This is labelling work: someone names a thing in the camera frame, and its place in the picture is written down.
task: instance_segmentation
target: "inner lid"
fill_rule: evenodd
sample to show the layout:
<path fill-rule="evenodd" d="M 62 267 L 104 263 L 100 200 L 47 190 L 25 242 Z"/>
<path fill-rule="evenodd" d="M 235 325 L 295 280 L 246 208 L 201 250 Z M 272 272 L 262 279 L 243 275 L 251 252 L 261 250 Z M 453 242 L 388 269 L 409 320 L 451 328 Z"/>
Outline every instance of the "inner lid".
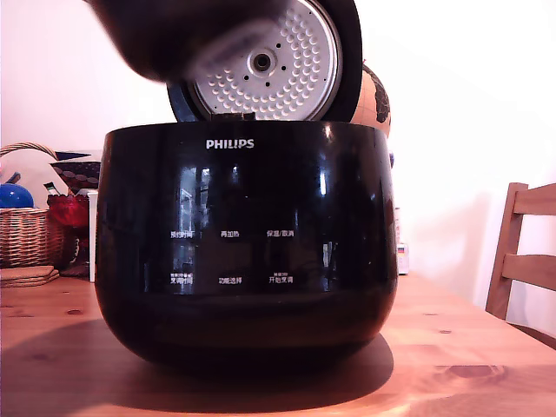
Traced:
<path fill-rule="evenodd" d="M 315 0 L 295 0 L 250 52 L 188 85 L 197 108 L 255 113 L 257 120 L 312 120 L 326 113 L 341 80 L 341 44 Z"/>

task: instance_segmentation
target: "table surface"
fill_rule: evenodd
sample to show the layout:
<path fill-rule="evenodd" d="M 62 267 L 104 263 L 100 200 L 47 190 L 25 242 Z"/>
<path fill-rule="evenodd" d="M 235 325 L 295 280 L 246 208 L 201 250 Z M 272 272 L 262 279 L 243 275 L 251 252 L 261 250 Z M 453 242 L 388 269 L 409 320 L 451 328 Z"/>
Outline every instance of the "table surface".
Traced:
<path fill-rule="evenodd" d="M 199 381 L 123 347 L 93 284 L 2 290 L 2 416 L 556 416 L 556 351 L 417 276 L 368 347 L 326 374 Z"/>

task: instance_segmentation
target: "wooden chair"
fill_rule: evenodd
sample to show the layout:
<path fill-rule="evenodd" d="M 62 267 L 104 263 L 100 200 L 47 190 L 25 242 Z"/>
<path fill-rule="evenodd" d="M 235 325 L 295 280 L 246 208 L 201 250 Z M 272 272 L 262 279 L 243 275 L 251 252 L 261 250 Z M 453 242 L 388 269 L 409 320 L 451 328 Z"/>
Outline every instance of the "wooden chair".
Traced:
<path fill-rule="evenodd" d="M 486 300 L 486 311 L 501 320 L 506 319 L 512 280 L 556 291 L 556 256 L 517 255 L 523 215 L 556 215 L 556 183 L 529 189 L 527 184 L 513 182 L 508 187 Z M 556 349 L 553 337 L 526 326 L 509 324 Z"/>

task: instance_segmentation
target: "white box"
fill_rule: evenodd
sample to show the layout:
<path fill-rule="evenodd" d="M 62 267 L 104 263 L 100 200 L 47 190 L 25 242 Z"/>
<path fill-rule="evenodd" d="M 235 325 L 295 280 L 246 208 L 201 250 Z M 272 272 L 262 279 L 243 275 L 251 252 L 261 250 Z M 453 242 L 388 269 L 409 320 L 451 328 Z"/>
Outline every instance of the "white box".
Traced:
<path fill-rule="evenodd" d="M 95 282 L 96 265 L 96 211 L 98 204 L 98 191 L 88 189 L 89 196 L 89 281 Z"/>
<path fill-rule="evenodd" d="M 408 247 L 405 243 L 398 244 L 398 274 L 407 275 L 409 274 L 409 253 Z"/>

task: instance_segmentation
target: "philips logo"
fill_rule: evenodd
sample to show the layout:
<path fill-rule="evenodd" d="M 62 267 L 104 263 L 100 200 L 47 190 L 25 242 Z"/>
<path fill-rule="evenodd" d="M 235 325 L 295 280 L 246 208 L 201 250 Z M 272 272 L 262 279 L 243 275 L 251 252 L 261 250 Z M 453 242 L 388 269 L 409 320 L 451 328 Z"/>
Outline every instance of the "philips logo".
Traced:
<path fill-rule="evenodd" d="M 207 140 L 207 149 L 252 149 L 254 147 L 255 139 Z"/>

